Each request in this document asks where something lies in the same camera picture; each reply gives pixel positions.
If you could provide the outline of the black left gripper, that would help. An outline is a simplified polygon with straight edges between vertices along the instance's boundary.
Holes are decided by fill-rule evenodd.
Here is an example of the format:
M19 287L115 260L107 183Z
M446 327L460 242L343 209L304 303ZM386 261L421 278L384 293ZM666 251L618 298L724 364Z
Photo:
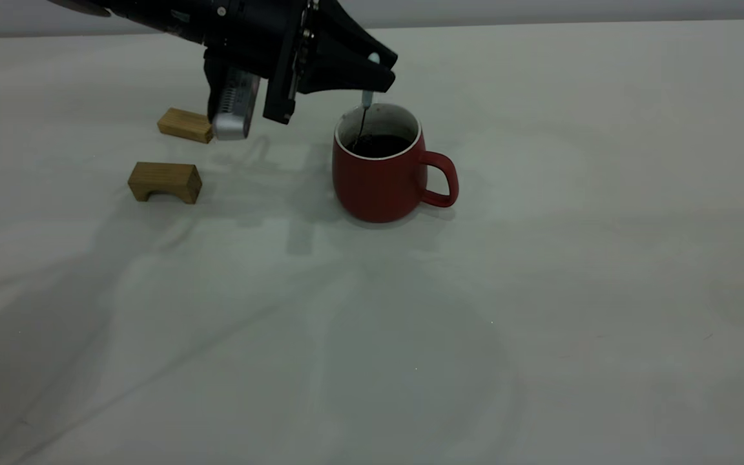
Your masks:
M207 117L219 108L230 70L266 79L266 119L288 124L295 111L293 60L307 15L305 1L204 1L204 73ZM398 55L375 39L338 1L314 2L315 57L297 92L333 89L386 92L395 82Z

